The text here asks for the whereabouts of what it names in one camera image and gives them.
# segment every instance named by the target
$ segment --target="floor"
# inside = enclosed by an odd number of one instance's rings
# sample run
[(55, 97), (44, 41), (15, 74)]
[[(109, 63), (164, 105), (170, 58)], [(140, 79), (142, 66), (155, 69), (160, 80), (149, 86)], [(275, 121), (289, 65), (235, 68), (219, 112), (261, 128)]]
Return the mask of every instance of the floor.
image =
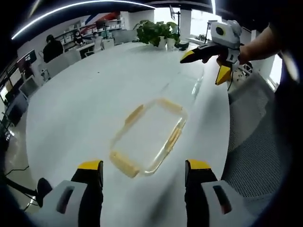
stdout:
[[(18, 125), (16, 127), (10, 128), (14, 136), (11, 137), (9, 141), (9, 148), (6, 152), (5, 174), (13, 169), (26, 169), (28, 166), (25, 140), (26, 117), (27, 114), (24, 113)], [(29, 168), (24, 171), (12, 171), (7, 175), (7, 178), (29, 189), (36, 189), (36, 183), (32, 179)], [(29, 197), (17, 191), (16, 189), (11, 188), (10, 186), (9, 189), (16, 198), (20, 209), (24, 210), (29, 205), (29, 203), (36, 204), (35, 201), (31, 200)], [(38, 206), (29, 205), (26, 209), (26, 212), (33, 213), (38, 209)]]

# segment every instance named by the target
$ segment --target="white flower pot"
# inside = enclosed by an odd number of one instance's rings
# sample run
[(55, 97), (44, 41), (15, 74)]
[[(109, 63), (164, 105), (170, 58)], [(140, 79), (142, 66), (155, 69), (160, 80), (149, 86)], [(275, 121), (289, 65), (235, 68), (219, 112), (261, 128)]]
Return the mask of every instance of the white flower pot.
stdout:
[(164, 38), (164, 36), (160, 36), (160, 42), (159, 42), (159, 49), (165, 49), (165, 45), (166, 45), (166, 39)]
[(168, 38), (167, 39), (167, 50), (168, 51), (173, 51), (175, 49), (175, 39)]

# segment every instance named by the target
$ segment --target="white oval table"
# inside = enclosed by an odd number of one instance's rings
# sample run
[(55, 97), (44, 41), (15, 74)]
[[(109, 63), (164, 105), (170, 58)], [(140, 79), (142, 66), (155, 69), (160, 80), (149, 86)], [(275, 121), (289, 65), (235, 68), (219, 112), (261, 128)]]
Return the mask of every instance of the white oval table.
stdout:
[[(56, 186), (71, 179), (80, 163), (102, 159), (102, 226), (186, 226), (185, 160), (205, 160), (221, 178), (230, 113), (227, 85), (214, 84), (219, 70), (215, 58), (205, 65), (180, 64), (183, 54), (123, 44), (85, 58), (47, 82), (31, 98), (27, 113), (32, 177)], [(189, 91), (200, 78), (196, 92)], [(169, 91), (188, 112), (182, 134), (154, 175), (128, 178), (110, 162), (109, 142), (136, 107), (170, 96)], [(196, 95), (193, 101), (189, 92)]]

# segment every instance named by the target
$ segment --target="ceiling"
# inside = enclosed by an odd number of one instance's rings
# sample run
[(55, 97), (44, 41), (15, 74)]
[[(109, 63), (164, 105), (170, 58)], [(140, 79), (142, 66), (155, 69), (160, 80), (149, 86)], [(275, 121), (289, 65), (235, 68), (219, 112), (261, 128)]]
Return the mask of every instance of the ceiling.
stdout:
[[(16, 50), (24, 42), (32, 39), (39, 33), (64, 21), (90, 15), (94, 13), (112, 12), (112, 11), (141, 11), (149, 8), (135, 6), (126, 3), (104, 2), (102, 4), (87, 4), (60, 11), (50, 15), (43, 23), (38, 23), (30, 31), (23, 33), (18, 39), (11, 41), (12, 35), (18, 31), (26, 22), (31, 21), (38, 16), (56, 9), (58, 7), (80, 2), (85, 0), (23, 0), (7, 1), (7, 9), (9, 12), (0, 14), (2, 21), (2, 34), (0, 41), (2, 43), (3, 61), (0, 63), (0, 70), (3, 69), (8, 62), (16, 55)], [(167, 7), (171, 4), (174, 7), (184, 9), (198, 9), (212, 12), (211, 0), (132, 0), (139, 3), (149, 4), (155, 7)], [(216, 14), (224, 19), (236, 19), (242, 26), (247, 29), (262, 30), (268, 24), (268, 14), (266, 0), (216, 0)]]

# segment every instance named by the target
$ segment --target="ceiling light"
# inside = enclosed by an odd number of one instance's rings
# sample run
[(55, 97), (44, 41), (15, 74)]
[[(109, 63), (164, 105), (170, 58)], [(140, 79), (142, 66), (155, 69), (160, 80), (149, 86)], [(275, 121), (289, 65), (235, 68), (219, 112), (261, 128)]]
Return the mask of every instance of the ceiling light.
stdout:
[(216, 15), (216, 3), (215, 0), (212, 0), (213, 14)]
[(63, 7), (60, 7), (60, 8), (57, 8), (57, 9), (54, 9), (53, 11), (50, 11), (48, 13), (45, 13), (43, 14), (42, 16), (36, 18), (35, 20), (29, 22), (27, 25), (25, 25), (23, 28), (21, 28), (19, 31), (17, 31), (13, 37), (11, 38), (12, 40), (14, 38), (16, 38), (19, 34), (21, 34), (22, 32), (24, 32), (26, 29), (28, 29), (29, 27), (31, 27), (34, 23), (38, 22), (39, 20), (47, 17), (48, 15), (51, 15), (55, 12), (58, 12), (60, 10), (63, 10), (63, 9), (66, 9), (66, 8), (69, 8), (69, 7), (73, 7), (73, 6), (78, 6), (78, 5), (84, 5), (84, 4), (89, 4), (89, 3), (97, 3), (97, 2), (119, 2), (119, 3), (128, 3), (128, 4), (134, 4), (134, 5), (139, 5), (139, 6), (145, 6), (145, 7), (149, 7), (149, 8), (152, 8), (152, 9), (156, 9), (155, 7), (153, 6), (149, 6), (149, 5), (145, 5), (145, 4), (141, 4), (141, 3), (137, 3), (137, 2), (133, 2), (133, 1), (123, 1), (123, 0), (93, 0), (93, 1), (83, 1), (83, 2), (78, 2), (78, 3), (74, 3), (74, 4), (70, 4), (70, 5), (67, 5), (67, 6), (63, 6)]

